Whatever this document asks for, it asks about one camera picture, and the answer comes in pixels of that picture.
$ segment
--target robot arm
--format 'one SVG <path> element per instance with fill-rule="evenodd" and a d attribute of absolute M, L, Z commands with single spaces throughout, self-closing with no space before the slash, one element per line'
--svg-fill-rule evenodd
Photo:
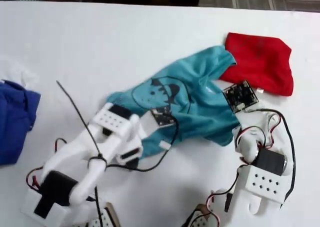
<path fill-rule="evenodd" d="M 106 103 L 87 126 L 103 158 L 97 158 L 95 144 L 88 131 L 83 130 L 45 163 L 40 188 L 28 190 L 22 211 L 47 227 L 70 226 L 96 218 L 96 204 L 89 195 L 107 165 L 113 159 L 121 165 L 139 159 L 142 139 L 172 124 L 171 118 L 156 109 L 139 118 L 126 108 Z M 58 171 L 62 163 L 79 160 L 88 161 L 87 173 L 79 182 Z"/>

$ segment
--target black cable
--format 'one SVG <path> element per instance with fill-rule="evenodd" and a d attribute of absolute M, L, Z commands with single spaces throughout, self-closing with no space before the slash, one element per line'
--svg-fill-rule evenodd
<path fill-rule="evenodd" d="M 65 88 L 63 88 L 63 86 L 60 84 L 60 82 L 57 80 L 56 83 L 59 85 L 59 87 L 62 89 L 62 91 L 65 93 L 65 95 L 69 98 L 69 100 L 71 101 L 73 107 L 75 108 L 75 111 L 77 112 L 77 114 L 79 115 L 84 127 L 86 128 L 86 130 L 88 131 L 95 147 L 96 147 L 96 150 L 98 151 L 98 155 L 97 155 L 97 158 L 98 159 L 104 159 L 103 158 L 103 155 L 101 154 L 99 148 L 98 148 L 98 145 L 97 145 L 97 142 L 95 140 L 95 138 L 93 137 L 90 129 L 88 128 L 88 126 L 86 125 L 86 122 L 84 120 L 84 118 L 82 117 L 79 109 L 77 108 L 75 102 L 73 101 L 73 99 L 71 98 L 71 96 L 68 94 L 68 92 L 65 90 Z M 97 212 L 98 212 L 98 217 L 99 217 L 99 221 L 100 221 L 100 227 L 103 227 L 103 222 L 102 222 L 102 216 L 101 216 L 101 212 L 100 212 L 100 207 L 99 207 L 99 199 L 98 199 L 98 189 L 97 187 L 94 188 L 94 195 L 95 195 L 95 203 L 96 203 L 96 209 L 97 209 Z"/>
<path fill-rule="evenodd" d="M 295 187 L 295 180 L 296 180 L 296 153 L 295 153 L 295 145 L 294 145 L 294 140 L 292 138 L 292 135 L 289 131 L 289 127 L 286 121 L 286 118 L 284 117 L 284 115 L 276 110 L 276 109 L 271 109 L 271 108 L 257 108 L 257 109 L 253 109 L 253 110 L 246 110 L 246 113 L 250 113 L 250 112 L 256 112 L 256 111 L 260 111 L 260 112 L 273 112 L 278 114 L 282 119 L 283 119 L 283 124 L 285 127 L 285 131 L 288 134 L 289 140 L 290 140 L 290 145 L 291 145 L 291 152 L 292 152 L 292 161 L 293 161 L 293 168 L 292 168 L 292 180 L 291 180 L 291 187 L 289 189 L 289 191 L 286 193 L 284 201 L 286 201 L 286 199 L 289 197 L 289 195 L 292 193 L 292 191 L 294 190 Z"/>
<path fill-rule="evenodd" d="M 64 144 L 67 144 L 67 141 L 64 138 L 57 138 L 54 142 L 54 152 L 58 151 L 58 141 L 62 141 Z"/>
<path fill-rule="evenodd" d="M 174 134 L 173 134 L 171 143 L 170 143 L 170 145 L 173 145 L 174 142 L 176 141 L 177 136 L 178 136 L 178 132 L 179 132 L 179 122 L 178 122 L 178 120 L 177 120 L 173 115 L 165 114 L 165 113 L 163 113 L 163 115 L 172 118 L 173 121 L 174 121 L 174 123 L 175 123 L 175 131 L 174 131 Z M 154 170 L 158 165 L 160 165 L 160 163 L 162 162 L 162 160 L 164 159 L 164 157 L 166 156 L 166 154 L 168 153 L 168 151 L 169 151 L 169 150 L 166 150 L 166 151 L 164 152 L 164 154 L 162 155 L 162 157 L 159 159 L 159 161 L 158 161 L 154 166 L 152 166 L 152 167 L 150 167 L 150 168 L 140 169 L 140 168 L 128 167 L 128 166 L 120 165 L 120 164 L 109 164 L 109 165 L 107 166 L 107 168 L 109 168 L 109 167 L 118 167 L 118 168 L 121 168 L 121 169 L 130 170 L 130 171 L 149 172 L 149 171 Z"/>
<path fill-rule="evenodd" d="M 73 105 L 75 111 L 77 112 L 78 116 L 80 117 L 80 119 L 81 119 L 84 127 L 85 127 L 86 130 L 88 131 L 88 133 L 89 133 L 89 135 L 90 135 L 90 137 L 91 137 L 91 139 L 92 139 L 92 141 L 93 141 L 93 143 L 94 143 L 94 145 L 95 145 L 96 151 L 98 151 L 98 154 L 101 154 L 101 153 L 100 153 L 100 150 L 99 150 L 99 148 L 98 148 L 97 142 L 96 142 L 95 138 L 93 137 L 91 131 L 89 130 L 89 128 L 88 128 L 88 126 L 87 126 L 84 118 L 82 117 L 79 109 L 77 108 L 74 100 L 71 98 L 71 96 L 68 94 L 68 92 L 65 90 L 65 88 L 63 88 L 63 86 L 60 84 L 60 82 L 59 82 L 58 80 L 56 81 L 56 83 L 58 84 L 58 86 L 60 87 L 60 89 L 65 93 L 65 95 L 69 98 L 69 100 L 70 100 L 71 104 Z"/>
<path fill-rule="evenodd" d="M 99 221 L 100 221 L 100 227 L 104 226 L 104 223 L 102 222 L 102 216 L 101 216 L 101 211 L 100 211 L 100 206 L 99 206 L 99 200 L 98 200 L 98 188 L 97 186 L 94 187 L 94 197 L 95 197 L 95 204 L 96 204 L 96 209 L 98 211 L 98 216 L 99 216 Z"/>

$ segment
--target electronic component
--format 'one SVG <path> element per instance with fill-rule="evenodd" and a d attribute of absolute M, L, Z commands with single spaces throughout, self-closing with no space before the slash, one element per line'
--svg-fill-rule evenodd
<path fill-rule="evenodd" d="M 175 124 L 175 121 L 170 116 L 170 109 L 167 106 L 154 108 L 151 110 L 151 114 L 160 127 L 167 127 Z"/>
<path fill-rule="evenodd" d="M 252 162 L 252 165 L 281 176 L 284 172 L 285 156 L 283 154 L 261 148 L 256 159 Z"/>
<path fill-rule="evenodd" d="M 222 92 L 234 113 L 238 113 L 259 102 L 256 94 L 246 80 L 242 83 L 234 84 Z"/>

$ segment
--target blue cloth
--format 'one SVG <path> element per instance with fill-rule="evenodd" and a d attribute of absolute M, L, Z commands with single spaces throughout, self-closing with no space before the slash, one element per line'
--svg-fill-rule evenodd
<path fill-rule="evenodd" d="M 212 83 L 231 65 L 234 57 L 224 46 L 214 46 L 177 60 L 152 78 L 125 92 L 115 92 L 107 102 L 123 106 L 142 116 L 152 108 L 167 107 L 179 121 L 175 143 L 204 137 L 226 146 L 239 122 L 222 91 Z M 160 129 L 143 140 L 143 156 L 162 151 L 161 140 L 171 142 L 174 126 Z"/>
<path fill-rule="evenodd" d="M 40 94 L 0 82 L 0 165 L 15 164 L 36 121 Z"/>

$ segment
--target white tabletop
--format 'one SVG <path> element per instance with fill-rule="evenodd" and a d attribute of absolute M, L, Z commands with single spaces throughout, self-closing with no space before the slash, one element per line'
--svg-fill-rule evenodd
<path fill-rule="evenodd" d="M 98 3 L 0 2 L 0 57 L 38 76 L 37 120 L 17 164 L 0 168 L 0 225 L 38 226 L 20 213 L 26 173 L 53 155 L 57 137 L 83 129 L 60 80 L 89 120 L 99 101 L 130 88 L 170 62 L 209 46 L 228 32 L 281 38 L 292 48 L 291 97 L 260 94 L 286 116 L 295 143 L 296 181 L 280 211 L 234 211 L 226 226 L 315 226 L 320 221 L 320 14 L 223 8 L 129 6 Z M 159 156 L 143 160 L 150 166 Z M 228 188 L 238 156 L 233 144 L 184 141 L 149 173 L 110 169 L 99 185 L 123 227 L 179 227 L 210 190 Z"/>

